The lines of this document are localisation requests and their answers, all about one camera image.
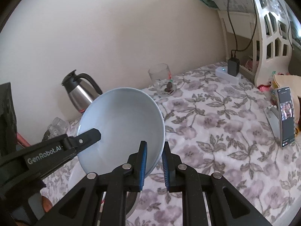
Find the phone stand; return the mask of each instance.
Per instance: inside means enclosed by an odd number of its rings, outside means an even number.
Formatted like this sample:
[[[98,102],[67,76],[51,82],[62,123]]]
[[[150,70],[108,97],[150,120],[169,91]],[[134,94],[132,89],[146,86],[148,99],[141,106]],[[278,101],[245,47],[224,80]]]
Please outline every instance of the phone stand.
[[[272,128],[273,134],[275,138],[280,138],[280,132],[282,132],[281,125],[280,125],[280,116],[281,114],[277,110],[277,106],[271,105],[264,109],[264,113],[266,115],[266,118],[268,119],[268,122],[270,123],[270,126]]]

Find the power adapter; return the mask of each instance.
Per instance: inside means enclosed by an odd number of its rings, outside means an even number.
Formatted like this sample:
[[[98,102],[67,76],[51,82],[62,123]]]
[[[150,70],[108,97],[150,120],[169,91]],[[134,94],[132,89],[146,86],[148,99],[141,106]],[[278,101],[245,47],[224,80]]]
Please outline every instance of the power adapter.
[[[232,76],[237,76],[238,72],[239,72],[239,59],[236,57],[231,57],[228,60],[228,74],[232,75]]]

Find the black cable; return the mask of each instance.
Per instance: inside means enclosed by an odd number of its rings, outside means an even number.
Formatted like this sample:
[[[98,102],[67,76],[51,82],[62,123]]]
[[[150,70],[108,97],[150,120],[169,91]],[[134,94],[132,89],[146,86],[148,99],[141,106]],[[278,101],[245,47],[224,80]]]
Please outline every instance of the black cable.
[[[253,34],[252,34],[252,37],[248,43],[248,45],[246,46],[246,48],[244,49],[241,49],[241,50],[238,50],[238,45],[237,45],[237,38],[236,38],[236,34],[235,34],[235,31],[234,31],[234,28],[233,28],[233,25],[232,25],[232,22],[231,22],[231,19],[230,19],[230,14],[229,14],[229,1],[227,2],[227,13],[228,13],[228,18],[229,18],[229,22],[230,22],[230,25],[232,27],[232,31],[233,31],[233,34],[234,34],[234,37],[235,37],[235,43],[236,43],[236,49],[232,49],[231,50],[231,56],[233,55],[233,51],[234,51],[234,57],[236,56],[236,52],[243,52],[245,50],[247,50],[247,48],[251,45],[252,41],[253,41],[253,38],[254,38],[254,35],[255,35],[255,31],[256,31],[256,27],[257,27],[257,13],[256,13],[256,4],[255,4],[255,0],[253,0],[253,5],[254,5],[254,12],[255,12],[255,27],[254,27],[254,31],[253,31]]]
[[[286,17],[287,17],[287,20],[288,20],[288,30],[287,30],[287,38],[288,38],[288,41],[290,42],[290,21],[289,21],[289,19],[288,19],[288,16],[286,15]]]
[[[227,1],[227,13],[228,13],[228,19],[229,19],[229,22],[230,22],[230,25],[231,25],[231,28],[232,28],[232,31],[233,31],[233,34],[234,34],[234,37],[235,37],[236,50],[238,50],[237,37],[236,37],[235,31],[234,31],[234,27],[233,27],[233,25],[232,25],[232,22],[231,22],[231,19],[230,19],[230,14],[229,14],[229,3],[230,3],[230,0]]]

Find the thermos lid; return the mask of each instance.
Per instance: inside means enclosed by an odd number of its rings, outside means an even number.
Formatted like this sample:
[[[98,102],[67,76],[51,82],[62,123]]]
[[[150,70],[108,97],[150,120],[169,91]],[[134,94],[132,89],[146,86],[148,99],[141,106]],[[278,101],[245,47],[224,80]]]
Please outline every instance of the thermos lid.
[[[70,93],[82,81],[81,79],[74,81],[74,78],[76,77],[75,71],[76,70],[71,71],[68,75],[64,77],[62,81],[62,85],[65,87],[67,93]]]

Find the glass cup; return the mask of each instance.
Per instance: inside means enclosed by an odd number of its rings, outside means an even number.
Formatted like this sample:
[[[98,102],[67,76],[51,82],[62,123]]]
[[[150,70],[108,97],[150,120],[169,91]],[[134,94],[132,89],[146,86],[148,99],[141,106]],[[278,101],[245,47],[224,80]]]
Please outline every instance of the glass cup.
[[[173,77],[167,64],[160,63],[152,66],[148,70],[148,74],[153,82],[157,93],[161,97],[172,95],[176,90],[173,83]]]
[[[70,125],[67,121],[63,121],[62,119],[56,117],[48,126],[42,141],[52,139],[54,137],[67,133],[69,126]]]

